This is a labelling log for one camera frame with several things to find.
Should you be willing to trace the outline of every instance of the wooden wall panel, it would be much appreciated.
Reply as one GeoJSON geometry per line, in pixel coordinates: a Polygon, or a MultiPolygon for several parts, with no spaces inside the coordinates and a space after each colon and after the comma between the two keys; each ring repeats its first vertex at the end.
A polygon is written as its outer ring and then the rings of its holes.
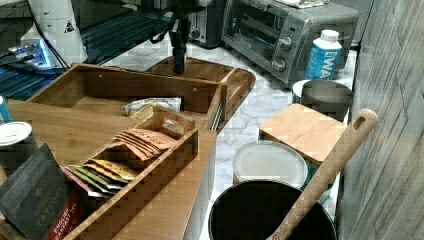
{"type": "Polygon", "coordinates": [[[375,0],[353,112],[380,121],[345,169],[339,238],[424,239],[424,1],[375,0]]]}

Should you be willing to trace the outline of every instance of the paint can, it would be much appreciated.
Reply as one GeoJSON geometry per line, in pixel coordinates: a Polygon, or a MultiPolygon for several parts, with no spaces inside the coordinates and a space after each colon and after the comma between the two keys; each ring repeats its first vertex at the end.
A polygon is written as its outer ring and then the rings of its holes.
{"type": "Polygon", "coordinates": [[[343,122],[353,102],[353,92],[345,85],[329,80],[314,80],[303,85],[300,103],[343,122]]]}
{"type": "Polygon", "coordinates": [[[308,176],[305,160],[290,147],[273,141],[250,142],[233,158],[233,183],[266,179],[301,188],[308,176]]]}
{"type": "Polygon", "coordinates": [[[32,127],[26,122],[0,125],[0,164],[10,176],[38,149],[32,127]]]}
{"type": "MultiPolygon", "coordinates": [[[[267,239],[281,224],[302,191],[271,180],[252,180],[225,190],[209,215],[211,240],[267,239]]],[[[337,240],[336,228],[316,203],[292,232],[291,240],[337,240]]]]}

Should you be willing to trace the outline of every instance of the white tile countertop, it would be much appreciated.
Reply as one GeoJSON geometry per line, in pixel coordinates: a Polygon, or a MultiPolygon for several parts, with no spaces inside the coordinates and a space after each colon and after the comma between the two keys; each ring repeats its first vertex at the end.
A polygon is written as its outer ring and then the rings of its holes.
{"type": "MultiPolygon", "coordinates": [[[[215,182],[207,215],[203,224],[200,240],[208,240],[209,212],[217,197],[233,183],[233,155],[242,145],[258,139],[259,127],[269,118],[283,111],[291,103],[291,92],[271,74],[235,50],[225,48],[203,49],[193,44],[187,46],[187,56],[220,64],[231,65],[251,71],[256,76],[256,84],[246,99],[228,121],[217,137],[215,160],[215,182]]],[[[169,37],[158,44],[149,41],[107,62],[107,66],[144,71],[160,60],[172,55],[169,37]]],[[[356,62],[356,52],[350,51],[345,69],[336,76],[336,81],[352,87],[356,62]]],[[[333,185],[330,196],[320,201],[334,219],[338,179],[333,185]]]]}

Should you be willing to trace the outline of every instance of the wooden spoon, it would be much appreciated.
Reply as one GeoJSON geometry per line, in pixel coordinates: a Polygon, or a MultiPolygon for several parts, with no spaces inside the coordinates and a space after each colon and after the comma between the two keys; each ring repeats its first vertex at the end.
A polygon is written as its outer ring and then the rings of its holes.
{"type": "Polygon", "coordinates": [[[305,191],[294,203],[277,230],[267,240],[286,240],[300,221],[344,168],[371,130],[377,124],[377,114],[362,109],[344,130],[336,145],[322,162],[305,191]]]}

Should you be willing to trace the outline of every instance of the toaster oven door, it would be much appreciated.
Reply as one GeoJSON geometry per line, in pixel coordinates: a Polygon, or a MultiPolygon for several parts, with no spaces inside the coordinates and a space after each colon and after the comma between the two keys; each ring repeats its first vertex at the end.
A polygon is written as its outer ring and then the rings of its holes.
{"type": "Polygon", "coordinates": [[[270,65],[287,14],[261,1],[230,0],[223,33],[236,45],[244,50],[247,48],[257,55],[256,58],[260,57],[270,65]]]}

